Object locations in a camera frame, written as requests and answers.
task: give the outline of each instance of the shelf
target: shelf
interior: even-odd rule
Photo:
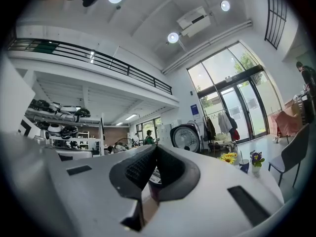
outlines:
[[[50,139],[53,140],[65,140],[62,137],[56,137],[56,136],[50,136]],[[96,138],[70,138],[67,141],[90,141],[90,142],[97,142],[100,141],[100,139]]]
[[[100,120],[98,118],[80,118],[80,122],[76,123],[74,122],[74,116],[73,115],[65,115],[63,118],[59,118],[55,115],[55,113],[49,113],[45,111],[38,111],[34,110],[32,108],[28,108],[25,112],[26,116],[36,116],[40,119],[49,119],[51,122],[70,122],[71,124],[99,124]]]

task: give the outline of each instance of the bag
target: bag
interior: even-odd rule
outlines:
[[[144,145],[147,145],[147,139],[148,139],[148,136],[146,136],[145,140],[144,140]]]
[[[312,84],[316,86],[316,71],[309,66],[304,66],[303,68],[308,70],[311,75]]]

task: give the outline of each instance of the sunflower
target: sunflower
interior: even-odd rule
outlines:
[[[237,157],[237,153],[227,153],[227,154],[223,154],[223,156]]]
[[[222,156],[220,160],[225,161],[229,164],[233,164],[236,159],[232,156]]]

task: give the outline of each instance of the person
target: person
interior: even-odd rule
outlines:
[[[134,140],[134,145],[135,146],[140,146],[139,138],[138,138],[138,133],[135,133],[135,136],[133,137]]]
[[[152,131],[151,130],[147,130],[147,136],[144,140],[144,145],[152,145],[154,144],[154,139],[152,138]]]
[[[296,63],[296,67],[301,73],[304,82],[305,90],[309,92],[312,101],[314,115],[316,114],[316,72],[309,66],[303,66],[301,62]]]

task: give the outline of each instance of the cup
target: cup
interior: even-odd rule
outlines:
[[[247,174],[248,169],[249,169],[249,160],[244,159],[244,160],[239,161],[239,166],[241,166],[240,170],[242,170],[243,172]]]

